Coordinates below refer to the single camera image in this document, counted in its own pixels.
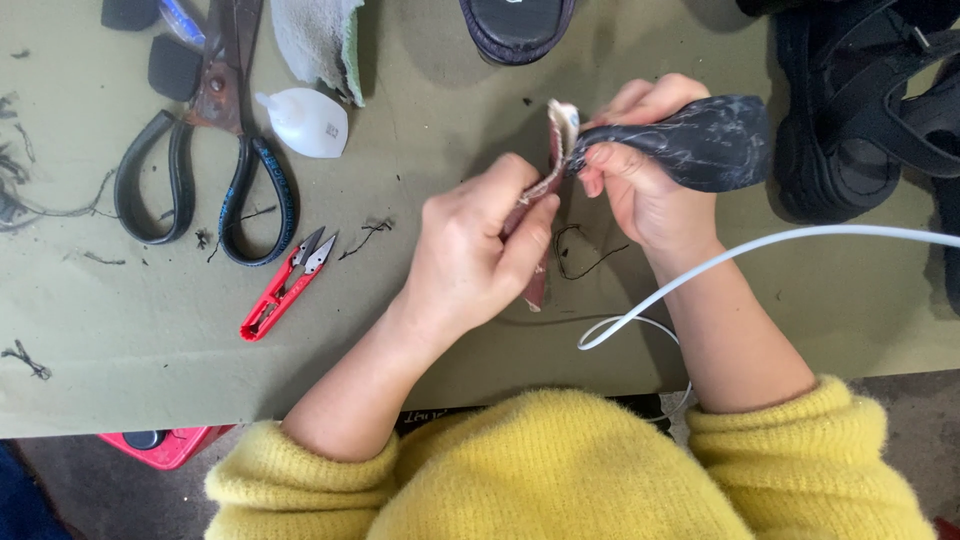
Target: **floor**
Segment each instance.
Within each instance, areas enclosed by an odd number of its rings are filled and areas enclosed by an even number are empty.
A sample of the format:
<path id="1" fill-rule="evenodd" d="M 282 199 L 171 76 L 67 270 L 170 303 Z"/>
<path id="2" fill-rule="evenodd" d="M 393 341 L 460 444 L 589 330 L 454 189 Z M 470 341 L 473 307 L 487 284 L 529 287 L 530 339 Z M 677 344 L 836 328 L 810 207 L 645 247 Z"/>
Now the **floor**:
<path id="1" fill-rule="evenodd" d="M 852 386 L 887 408 L 887 460 L 916 488 L 926 515 L 960 523 L 960 370 L 854 380 Z M 668 395 L 664 407 L 679 399 L 679 393 Z M 684 444 L 683 415 L 674 420 L 671 431 Z M 92 435 L 21 439 L 17 445 L 78 539 L 178 540 L 203 536 L 216 510 L 204 497 L 204 474 L 242 433 L 234 429 L 166 473 Z"/>

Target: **glue bottle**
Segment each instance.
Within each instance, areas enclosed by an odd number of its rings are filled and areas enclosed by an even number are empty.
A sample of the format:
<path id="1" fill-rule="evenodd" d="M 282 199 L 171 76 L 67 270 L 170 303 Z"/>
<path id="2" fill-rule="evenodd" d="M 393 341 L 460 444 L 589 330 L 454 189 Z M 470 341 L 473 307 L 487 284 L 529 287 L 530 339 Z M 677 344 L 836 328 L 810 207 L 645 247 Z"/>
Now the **glue bottle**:
<path id="1" fill-rule="evenodd" d="M 347 112 L 311 88 L 288 88 L 271 96 L 256 93 L 267 108 L 274 133 L 310 158 L 339 158 L 347 145 Z"/>

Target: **fingernail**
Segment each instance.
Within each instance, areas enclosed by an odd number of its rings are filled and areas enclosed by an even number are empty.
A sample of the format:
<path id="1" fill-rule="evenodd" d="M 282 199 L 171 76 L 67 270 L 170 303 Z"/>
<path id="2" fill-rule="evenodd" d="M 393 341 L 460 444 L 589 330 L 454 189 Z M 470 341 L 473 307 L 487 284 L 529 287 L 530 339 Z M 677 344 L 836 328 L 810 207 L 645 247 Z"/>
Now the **fingernail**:
<path id="1" fill-rule="evenodd" d="M 606 144 L 598 144 L 590 150 L 592 150 L 592 152 L 588 152 L 587 163 L 606 163 L 613 154 L 613 148 L 607 146 Z"/>

